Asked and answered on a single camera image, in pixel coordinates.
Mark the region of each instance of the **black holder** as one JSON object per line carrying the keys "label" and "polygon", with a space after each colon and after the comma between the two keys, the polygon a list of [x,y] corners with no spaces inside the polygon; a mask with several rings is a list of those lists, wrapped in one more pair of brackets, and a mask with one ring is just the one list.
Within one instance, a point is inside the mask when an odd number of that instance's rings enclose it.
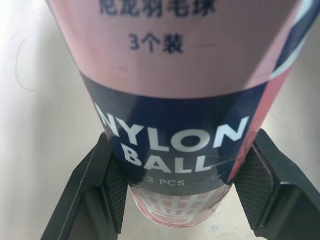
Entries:
{"label": "black holder", "polygon": [[[42,240],[116,240],[128,183],[104,133],[74,169]],[[320,193],[260,130],[234,180],[257,237],[319,240]]]}

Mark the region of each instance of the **white table surface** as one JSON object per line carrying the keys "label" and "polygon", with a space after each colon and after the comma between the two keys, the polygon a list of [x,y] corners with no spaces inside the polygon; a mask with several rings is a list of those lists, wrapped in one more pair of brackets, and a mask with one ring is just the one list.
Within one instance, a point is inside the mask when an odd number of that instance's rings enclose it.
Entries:
{"label": "white table surface", "polygon": [[[320,190],[320,20],[263,128]],[[40,239],[71,172],[103,131],[44,0],[0,3],[0,239]],[[157,225],[128,195],[120,240],[257,240],[233,188],[188,229]]]}

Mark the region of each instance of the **white lettering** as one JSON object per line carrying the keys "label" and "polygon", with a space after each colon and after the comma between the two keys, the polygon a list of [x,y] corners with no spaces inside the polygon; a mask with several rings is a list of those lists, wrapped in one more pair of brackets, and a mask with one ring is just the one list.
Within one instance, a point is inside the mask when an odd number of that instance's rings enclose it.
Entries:
{"label": "white lettering", "polygon": [[184,169],[184,159],[182,157],[176,157],[174,159],[174,172],[176,174],[187,174],[191,173],[191,169]]}
{"label": "white lettering", "polygon": [[168,185],[170,185],[170,186],[176,186],[177,185],[177,181],[175,181],[175,180],[169,180],[169,181],[167,181],[166,182]]}
{"label": "white lettering", "polygon": [[[200,139],[199,143],[194,146],[184,146],[182,139],[190,136],[196,136]],[[171,145],[175,149],[185,153],[191,153],[203,149],[210,141],[210,135],[201,129],[187,129],[174,134],[171,138]]]}
{"label": "white lettering", "polygon": [[211,166],[205,166],[205,159],[206,156],[198,156],[196,158],[196,163],[195,163],[195,172],[202,172],[202,171],[207,171],[211,169]]}
{"label": "white lettering", "polygon": [[119,119],[119,118],[115,118],[119,124],[121,125],[121,127],[123,127],[123,129],[126,131],[126,133],[128,134],[128,138],[131,144],[133,145],[138,145],[137,143],[137,134],[140,133],[140,131],[144,128],[144,126],[138,125],[138,124],[133,124],[131,127],[129,127],[125,121]]}
{"label": "white lettering", "polygon": [[216,129],[213,148],[221,147],[225,135],[234,142],[241,139],[248,120],[249,116],[242,118],[237,131],[233,130],[228,124],[218,126]]}
{"label": "white lettering", "polygon": [[159,146],[158,130],[154,127],[148,127],[147,130],[148,130],[150,149],[157,150],[157,151],[163,151],[163,152],[169,152],[168,146]]}
{"label": "white lettering", "polygon": [[185,181],[184,180],[179,180],[178,181],[178,186],[184,186],[185,185]]}
{"label": "white lettering", "polygon": [[148,160],[144,165],[144,168],[148,170],[158,169],[158,170],[162,170],[164,173],[169,173],[169,174],[171,173],[170,169],[167,167],[167,165],[164,163],[161,157],[154,156],[154,155],[150,155],[150,157],[148,158]]}
{"label": "white lettering", "polygon": [[132,148],[124,145],[123,143],[121,143],[121,147],[122,150],[124,152],[124,158],[129,162],[132,163],[134,165],[137,166],[141,166],[142,163],[141,161],[138,159],[138,154],[135,150],[133,150]]}
{"label": "white lettering", "polygon": [[113,132],[113,134],[116,135],[117,137],[119,137],[119,132],[118,132],[114,117],[111,114],[106,113],[106,115],[108,116],[108,118],[106,118],[104,113],[101,111],[100,107],[96,103],[94,103],[94,105],[95,105],[95,108],[101,117],[103,124],[106,126],[108,125],[110,127],[111,131]]}

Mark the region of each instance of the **chinese characters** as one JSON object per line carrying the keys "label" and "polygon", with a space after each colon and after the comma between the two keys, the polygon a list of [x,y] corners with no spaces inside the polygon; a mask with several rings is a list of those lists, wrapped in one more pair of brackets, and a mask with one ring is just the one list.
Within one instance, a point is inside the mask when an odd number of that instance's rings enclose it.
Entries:
{"label": "chinese characters", "polygon": [[161,18],[206,17],[215,12],[216,0],[99,0],[100,13],[107,16]]}
{"label": "chinese characters", "polygon": [[142,38],[139,38],[136,34],[130,33],[129,40],[131,50],[139,50],[146,45],[145,48],[147,48],[150,53],[154,53],[156,46],[163,45],[162,51],[165,53],[183,53],[183,36],[178,33],[165,34],[163,35],[162,41],[151,32]]}

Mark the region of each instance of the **pink label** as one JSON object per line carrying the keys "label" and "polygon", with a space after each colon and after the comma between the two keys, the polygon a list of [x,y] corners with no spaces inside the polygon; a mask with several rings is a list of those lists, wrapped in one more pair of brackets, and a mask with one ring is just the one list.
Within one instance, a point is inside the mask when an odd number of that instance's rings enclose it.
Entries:
{"label": "pink label", "polygon": [[[148,0],[48,2],[81,72],[115,90],[161,98],[219,96],[268,81],[299,5],[209,0],[203,12],[200,0],[162,0],[161,15],[148,17]],[[168,38],[180,49],[165,50]]]}

